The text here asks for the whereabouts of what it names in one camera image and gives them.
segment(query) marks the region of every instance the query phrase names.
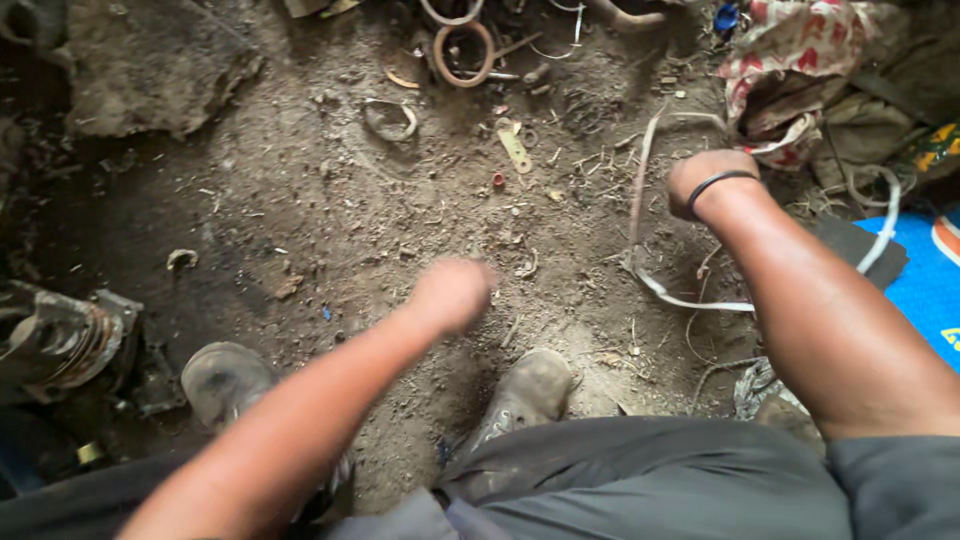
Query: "blue mat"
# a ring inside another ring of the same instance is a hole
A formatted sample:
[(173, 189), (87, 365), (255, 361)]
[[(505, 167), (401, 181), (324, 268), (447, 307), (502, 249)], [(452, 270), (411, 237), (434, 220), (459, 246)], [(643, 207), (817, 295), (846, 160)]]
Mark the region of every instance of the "blue mat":
[[(878, 233), (883, 218), (859, 221)], [(904, 214), (894, 235), (910, 257), (887, 290), (893, 302), (933, 349), (960, 371), (960, 208), (934, 220)]]

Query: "fist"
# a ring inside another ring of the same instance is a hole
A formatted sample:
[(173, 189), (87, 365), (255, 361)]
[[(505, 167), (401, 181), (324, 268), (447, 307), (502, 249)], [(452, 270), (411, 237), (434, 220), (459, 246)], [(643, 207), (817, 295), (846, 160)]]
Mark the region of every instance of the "fist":
[[(739, 150), (710, 150), (678, 161), (673, 166), (670, 180), (667, 182), (667, 189), (670, 191), (670, 211), (677, 217), (694, 219), (695, 216), (689, 215), (686, 208), (690, 194), (704, 180), (726, 171), (749, 171), (760, 178), (756, 161), (749, 154)], [(707, 191), (716, 189), (723, 183), (735, 182), (737, 182), (735, 179), (722, 180), (719, 184), (709, 187)]]
[(434, 263), (417, 280), (407, 301), (423, 324), (439, 331), (462, 331), (490, 302), (496, 275), (487, 264), (468, 258)]

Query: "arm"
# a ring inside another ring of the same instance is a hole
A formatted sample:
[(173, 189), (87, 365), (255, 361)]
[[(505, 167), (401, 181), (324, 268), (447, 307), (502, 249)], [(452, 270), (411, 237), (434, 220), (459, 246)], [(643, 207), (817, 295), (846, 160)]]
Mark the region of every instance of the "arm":
[[(700, 182), (753, 170), (748, 155), (704, 153), (675, 167), (678, 209)], [(960, 377), (866, 278), (781, 210), (762, 184), (729, 179), (694, 210), (750, 286), (770, 361), (828, 439), (960, 435)]]
[(407, 304), (278, 385), (160, 485), (120, 538), (280, 532), (329, 475), (372, 402), (437, 338), (482, 311), (492, 283), (478, 262), (436, 265)]

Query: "black bracelet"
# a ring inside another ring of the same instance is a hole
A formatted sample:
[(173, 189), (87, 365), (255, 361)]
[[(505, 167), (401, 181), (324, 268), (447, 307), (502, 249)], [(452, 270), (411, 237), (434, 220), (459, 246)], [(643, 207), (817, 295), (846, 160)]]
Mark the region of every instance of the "black bracelet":
[(696, 217), (696, 213), (693, 211), (693, 203), (697, 202), (697, 197), (699, 197), (708, 187), (714, 185), (721, 180), (726, 180), (727, 178), (752, 178), (759, 182), (759, 178), (750, 171), (726, 171), (720, 174), (715, 174), (710, 178), (704, 180), (696, 189), (693, 190), (693, 193), (690, 193), (690, 198), (686, 200), (686, 211), (690, 215)]

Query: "dusty ground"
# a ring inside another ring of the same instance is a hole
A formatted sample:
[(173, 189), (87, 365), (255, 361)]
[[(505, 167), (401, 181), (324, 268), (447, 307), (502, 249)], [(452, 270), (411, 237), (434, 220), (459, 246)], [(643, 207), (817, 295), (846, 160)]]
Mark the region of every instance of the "dusty ground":
[[(428, 484), (443, 449), (482, 413), (498, 375), (530, 347), (563, 352), (583, 375), (570, 418), (683, 414), (707, 361), (754, 355), (749, 315), (701, 313), (688, 344), (692, 312), (662, 303), (612, 259), (626, 247), (636, 170), (629, 148), (615, 154), (619, 168), (607, 166), (612, 145), (642, 131), (668, 100), (671, 110), (723, 109), (722, 83), (709, 76), (719, 53), (708, 49), (699, 14), (673, 16), (673, 25), (641, 38), (592, 25), (575, 55), (553, 62), (554, 92), (531, 97), (510, 83), (395, 85), (383, 66), (415, 77), (398, 53), (409, 45), (376, 16), (376, 2), (367, 4), (328, 21), (291, 21), (278, 5), (248, 5), (244, 32), (268, 61), (210, 125), (184, 142), (164, 135), (76, 141), (69, 156), (83, 172), (20, 190), (31, 193), (23, 199), (31, 211), (15, 224), (14, 249), (36, 266), (40, 283), (75, 296), (106, 285), (143, 302), (179, 363), (208, 342), (232, 340), (293, 373), (329, 351), (336, 332), (358, 333), (400, 304), (430, 260), (487, 260), (501, 276), (487, 316), (468, 335), (437, 344), (361, 429), (354, 445), (361, 512)], [(516, 35), (544, 30), (538, 43), (550, 54), (572, 40), (574, 17), (545, 3), (531, 2), (521, 20), (526, 30)], [(524, 49), (508, 69), (523, 73), (537, 61)], [(661, 85), (666, 76), (679, 81)], [(3, 83), (13, 96), (7, 107), (28, 117), (66, 110), (60, 94), (23, 91), (27, 83)], [(610, 111), (605, 129), (578, 136), (555, 121), (551, 110), (561, 114), (572, 89)], [(367, 97), (412, 107), (417, 135), (393, 144), (371, 134), (358, 108)], [(533, 171), (522, 179), (489, 132), (497, 105), (539, 135), (529, 149)], [(54, 133), (56, 124), (39, 129)], [(724, 252), (710, 261), (706, 287), (697, 280), (715, 240), (670, 217), (661, 194), (672, 160), (717, 144), (707, 127), (663, 131), (648, 175), (644, 246), (648, 266), (675, 295), (742, 301), (745, 288)], [(575, 161), (600, 152), (603, 166), (577, 172)], [(131, 167), (111, 174), (101, 160)], [(502, 193), (490, 190), (495, 171), (507, 176)], [(196, 250), (200, 263), (174, 276), (165, 262), (177, 248)], [(516, 277), (534, 250), (537, 272)], [(278, 299), (295, 276), (303, 276), (297, 291)], [(517, 317), (514, 338), (501, 347)], [(728, 413), (733, 380), (712, 378), (696, 414)], [(188, 410), (140, 422), (109, 404), (86, 406), (102, 419), (78, 437), (100, 440), (114, 459), (208, 437)]]

